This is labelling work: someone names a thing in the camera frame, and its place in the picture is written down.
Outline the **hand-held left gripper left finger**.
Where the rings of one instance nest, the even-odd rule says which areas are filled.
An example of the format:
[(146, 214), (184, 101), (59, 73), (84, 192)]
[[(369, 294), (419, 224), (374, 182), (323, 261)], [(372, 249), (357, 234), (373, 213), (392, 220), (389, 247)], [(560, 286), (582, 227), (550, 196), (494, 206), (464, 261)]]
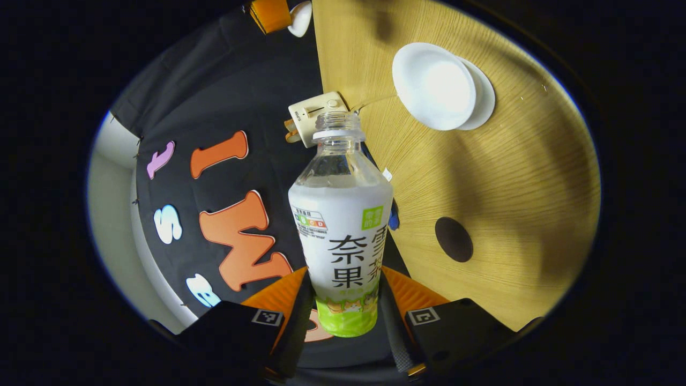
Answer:
[(150, 325), (209, 371), (286, 381), (295, 375), (314, 300), (302, 267), (242, 303), (220, 301), (179, 334), (156, 320)]

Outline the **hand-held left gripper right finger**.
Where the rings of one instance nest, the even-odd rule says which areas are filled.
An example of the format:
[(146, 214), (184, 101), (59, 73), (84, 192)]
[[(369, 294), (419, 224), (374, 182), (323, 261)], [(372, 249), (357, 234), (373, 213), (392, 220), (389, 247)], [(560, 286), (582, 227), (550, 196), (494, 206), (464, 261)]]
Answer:
[(379, 306), (397, 369), (408, 378), (453, 376), (517, 336), (470, 298), (449, 301), (386, 266)]

